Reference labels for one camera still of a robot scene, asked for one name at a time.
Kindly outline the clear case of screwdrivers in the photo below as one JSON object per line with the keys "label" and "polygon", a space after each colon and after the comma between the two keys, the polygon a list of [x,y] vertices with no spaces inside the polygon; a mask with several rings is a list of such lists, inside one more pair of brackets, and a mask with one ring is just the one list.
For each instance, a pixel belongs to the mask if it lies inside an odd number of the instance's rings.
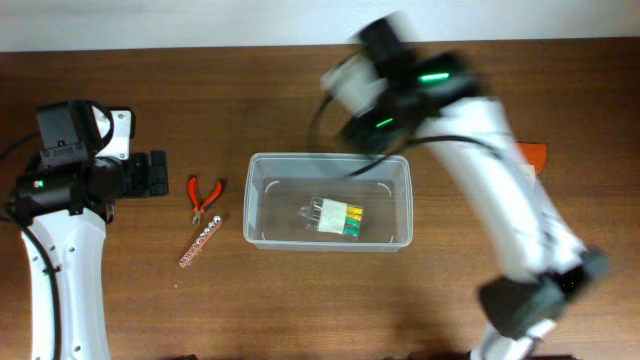
{"label": "clear case of screwdrivers", "polygon": [[299,210],[307,229],[352,238],[360,236],[363,214],[360,206],[321,197]]}

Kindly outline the orange scraper with wooden handle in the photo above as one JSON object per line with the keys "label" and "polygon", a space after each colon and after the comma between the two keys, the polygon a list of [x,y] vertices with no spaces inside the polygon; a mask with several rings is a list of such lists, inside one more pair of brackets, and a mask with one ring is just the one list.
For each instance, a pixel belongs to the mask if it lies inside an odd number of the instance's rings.
{"label": "orange scraper with wooden handle", "polygon": [[518,146],[527,162],[533,166],[535,174],[540,175],[547,162],[547,145],[542,143],[518,142]]}

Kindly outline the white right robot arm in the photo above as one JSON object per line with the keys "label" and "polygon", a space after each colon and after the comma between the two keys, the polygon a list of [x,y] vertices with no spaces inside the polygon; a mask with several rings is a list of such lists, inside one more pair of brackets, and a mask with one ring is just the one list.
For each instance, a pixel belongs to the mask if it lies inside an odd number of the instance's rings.
{"label": "white right robot arm", "polygon": [[488,324],[469,357],[534,358],[568,307],[609,274],[607,256],[586,246],[525,174],[501,102],[482,92],[460,55],[420,57],[389,16],[355,40],[355,54],[321,81],[350,113],[342,138],[373,165],[419,146],[439,159],[484,223],[501,267],[479,288]]}

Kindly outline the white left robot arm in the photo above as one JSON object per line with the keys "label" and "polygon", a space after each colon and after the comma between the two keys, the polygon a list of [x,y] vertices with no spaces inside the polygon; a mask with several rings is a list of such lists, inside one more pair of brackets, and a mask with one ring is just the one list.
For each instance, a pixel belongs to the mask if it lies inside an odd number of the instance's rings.
{"label": "white left robot arm", "polygon": [[31,278],[34,359],[111,356],[102,290],[106,227],[121,198],[165,196],[163,151],[133,153],[129,107],[70,100],[37,109],[43,148],[7,204]]}

